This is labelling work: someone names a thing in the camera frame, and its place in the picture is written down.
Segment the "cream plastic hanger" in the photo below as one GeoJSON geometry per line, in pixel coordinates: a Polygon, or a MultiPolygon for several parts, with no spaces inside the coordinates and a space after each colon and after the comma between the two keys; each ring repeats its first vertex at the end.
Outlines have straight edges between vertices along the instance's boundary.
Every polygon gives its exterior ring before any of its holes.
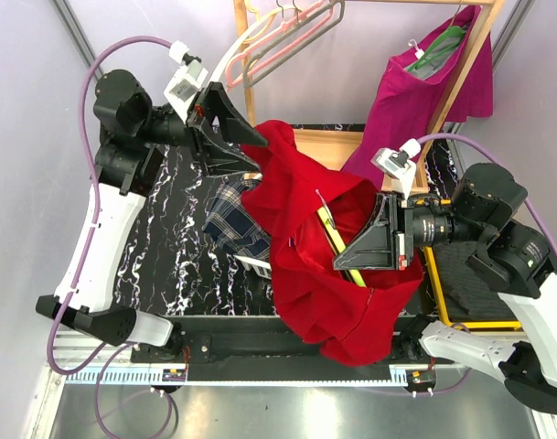
{"type": "Polygon", "coordinates": [[[237,1],[234,6],[239,35],[209,77],[211,82],[225,80],[229,89],[243,83],[248,76],[248,73],[240,73],[232,78],[234,67],[237,64],[244,67],[247,61],[253,60],[256,50],[266,48],[278,37],[284,36],[303,15],[295,5],[277,5],[265,14],[251,1],[237,1]]]}

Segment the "yellow-green hanger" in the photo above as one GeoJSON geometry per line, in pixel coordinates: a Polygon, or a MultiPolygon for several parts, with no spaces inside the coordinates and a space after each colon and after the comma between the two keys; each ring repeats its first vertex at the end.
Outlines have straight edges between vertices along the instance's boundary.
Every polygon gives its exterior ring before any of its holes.
{"type": "MultiPolygon", "coordinates": [[[[330,211],[325,207],[321,207],[317,210],[316,214],[320,218],[333,253],[335,255],[339,255],[347,248],[347,246],[335,227],[335,221],[330,215],[330,211]]],[[[346,277],[355,285],[366,287],[365,281],[359,270],[344,270],[344,273],[346,277]]]]}

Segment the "red dress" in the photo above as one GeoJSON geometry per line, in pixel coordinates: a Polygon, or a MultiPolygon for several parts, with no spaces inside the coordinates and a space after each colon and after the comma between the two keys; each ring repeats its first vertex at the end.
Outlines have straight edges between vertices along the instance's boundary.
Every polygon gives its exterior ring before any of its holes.
{"type": "Polygon", "coordinates": [[[346,366],[385,359],[394,324],[423,280],[421,263],[414,259],[401,271],[361,271],[362,286],[335,270],[335,251],[318,210],[330,210],[337,232],[350,243],[369,219],[377,189],[366,178],[329,170],[299,152],[285,122],[270,120],[256,129],[268,145],[241,150],[260,166],[262,180],[241,201],[270,236],[278,315],[305,343],[346,366]]]}

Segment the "navy plaid skirt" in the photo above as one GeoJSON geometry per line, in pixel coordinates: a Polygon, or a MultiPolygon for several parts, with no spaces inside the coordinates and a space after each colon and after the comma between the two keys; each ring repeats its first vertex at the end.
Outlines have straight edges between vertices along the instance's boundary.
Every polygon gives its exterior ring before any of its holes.
{"type": "Polygon", "coordinates": [[[268,262],[270,236],[241,202],[241,196],[257,188],[260,183],[259,179],[222,183],[210,203],[203,232],[228,254],[268,262]]]}

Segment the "white plastic laundry basket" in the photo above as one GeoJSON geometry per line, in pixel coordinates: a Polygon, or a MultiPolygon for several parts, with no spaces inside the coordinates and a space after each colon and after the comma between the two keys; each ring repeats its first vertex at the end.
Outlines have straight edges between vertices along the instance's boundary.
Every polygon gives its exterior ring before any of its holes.
{"type": "Polygon", "coordinates": [[[241,264],[247,271],[253,270],[259,277],[263,279],[272,279],[272,269],[271,265],[268,262],[243,255],[236,255],[235,258],[241,262],[241,264]]]}

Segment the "pink plastic hanger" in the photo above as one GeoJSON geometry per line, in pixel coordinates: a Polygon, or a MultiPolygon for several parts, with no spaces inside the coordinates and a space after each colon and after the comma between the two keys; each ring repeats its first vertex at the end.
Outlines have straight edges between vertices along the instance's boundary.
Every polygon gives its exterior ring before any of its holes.
{"type": "Polygon", "coordinates": [[[342,19],[343,1],[315,1],[305,9],[277,6],[253,23],[218,64],[213,80],[249,89],[322,37],[342,19]]]}

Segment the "grey wire hanger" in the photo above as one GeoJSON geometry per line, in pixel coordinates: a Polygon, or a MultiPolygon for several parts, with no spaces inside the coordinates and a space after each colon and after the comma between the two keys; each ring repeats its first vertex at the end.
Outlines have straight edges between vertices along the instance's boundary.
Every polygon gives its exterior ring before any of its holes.
{"type": "Polygon", "coordinates": [[[248,73],[240,84],[245,89],[257,85],[336,27],[344,17],[345,8],[345,1],[315,1],[307,9],[299,9],[303,15],[295,27],[266,48],[256,50],[253,60],[247,61],[244,67],[237,64],[231,73],[232,78],[248,73]]]}

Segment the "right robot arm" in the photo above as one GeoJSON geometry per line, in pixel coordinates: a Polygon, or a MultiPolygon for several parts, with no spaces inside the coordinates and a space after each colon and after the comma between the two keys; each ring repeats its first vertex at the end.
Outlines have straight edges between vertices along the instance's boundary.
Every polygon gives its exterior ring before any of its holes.
{"type": "Polygon", "coordinates": [[[542,233],[514,218],[527,195],[508,170],[493,163],[469,167],[448,204],[381,192],[370,219],[333,266],[403,270],[418,249],[472,243],[466,265],[513,312],[525,339],[492,340],[419,315],[397,346],[411,362],[430,356],[480,371],[525,406],[557,415],[557,256],[542,233]]]}

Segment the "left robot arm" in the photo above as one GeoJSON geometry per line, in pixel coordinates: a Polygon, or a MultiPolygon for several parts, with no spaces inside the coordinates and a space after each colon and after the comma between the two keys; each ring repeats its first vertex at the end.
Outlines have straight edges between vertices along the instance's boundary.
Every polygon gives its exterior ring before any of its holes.
{"type": "Polygon", "coordinates": [[[186,147],[208,177],[253,172],[257,164],[239,145],[265,147],[266,139],[232,105],[219,82],[196,91],[183,80],[181,107],[155,106],[127,70],[105,74],[95,88],[100,122],[94,158],[98,184],[90,189],[84,226],[65,277],[42,295],[38,314],[112,346],[139,343],[164,362],[182,353],[182,327],[166,318],[112,302],[123,247],[164,160],[162,145],[186,147]]]}

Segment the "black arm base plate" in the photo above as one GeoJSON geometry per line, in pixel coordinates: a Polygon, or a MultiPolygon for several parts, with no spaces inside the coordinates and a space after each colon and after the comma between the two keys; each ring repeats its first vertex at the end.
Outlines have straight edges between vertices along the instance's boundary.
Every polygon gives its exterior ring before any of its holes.
{"type": "Polygon", "coordinates": [[[411,316],[399,317],[392,353],[363,367],[323,357],[319,346],[304,343],[277,316],[174,317],[187,354],[161,358],[145,346],[132,352],[131,362],[172,366],[186,359],[187,383],[195,386],[400,387],[406,383],[405,370],[425,369],[431,362],[423,352],[400,348],[399,335],[411,321],[411,316]]]}

